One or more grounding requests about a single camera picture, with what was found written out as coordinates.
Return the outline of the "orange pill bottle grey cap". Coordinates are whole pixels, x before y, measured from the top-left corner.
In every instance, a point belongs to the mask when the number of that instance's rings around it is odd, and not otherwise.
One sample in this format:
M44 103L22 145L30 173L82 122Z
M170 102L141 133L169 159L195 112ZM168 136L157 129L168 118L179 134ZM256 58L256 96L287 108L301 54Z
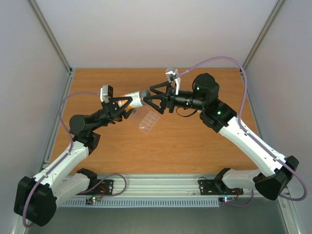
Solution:
M148 91L147 89L122 95L121 97L131 97L132 98L132 101L125 108L125 110L129 111L131 109L135 109L135 108L139 108L139 107L144 106L145 102L143 99L147 96L150 96L150 95L151 95L150 91Z

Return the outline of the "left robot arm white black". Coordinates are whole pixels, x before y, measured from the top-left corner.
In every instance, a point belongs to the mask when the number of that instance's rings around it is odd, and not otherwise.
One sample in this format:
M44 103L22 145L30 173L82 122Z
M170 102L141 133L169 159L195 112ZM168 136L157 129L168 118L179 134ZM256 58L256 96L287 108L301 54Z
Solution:
M93 194L98 181L77 173L64 182L65 177L98 146L100 127L121 122L129 116L126 111L132 97L101 97L102 108L91 115L74 115L65 130L70 138L68 147L48 167L34 175L24 176L17 186L14 213L22 218L25 228L34 224L46 225L57 208L74 195Z

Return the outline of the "clear plastic pill organizer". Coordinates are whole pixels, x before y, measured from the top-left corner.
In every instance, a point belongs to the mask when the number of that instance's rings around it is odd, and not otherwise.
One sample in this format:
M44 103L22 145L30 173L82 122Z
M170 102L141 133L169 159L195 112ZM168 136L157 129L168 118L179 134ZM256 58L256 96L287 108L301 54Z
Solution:
M137 127L145 126L145 129L140 129L141 131L148 133L155 126L156 122L159 120L160 115L146 107L135 108L129 120Z

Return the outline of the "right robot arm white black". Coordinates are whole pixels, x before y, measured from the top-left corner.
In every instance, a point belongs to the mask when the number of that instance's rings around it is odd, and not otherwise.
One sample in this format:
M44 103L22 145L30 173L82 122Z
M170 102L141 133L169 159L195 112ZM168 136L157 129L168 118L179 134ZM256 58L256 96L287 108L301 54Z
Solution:
M276 200L288 185L299 161L294 156L285 157L259 138L229 105L218 98L219 84L208 73L198 75L191 91L179 89L178 79L169 76L167 82L150 87L152 95L144 102L163 114L168 108L200 111L202 122L214 132L221 134L258 167L256 170L238 171L222 169L214 178L214 186L220 194L230 189L257 190L269 200Z

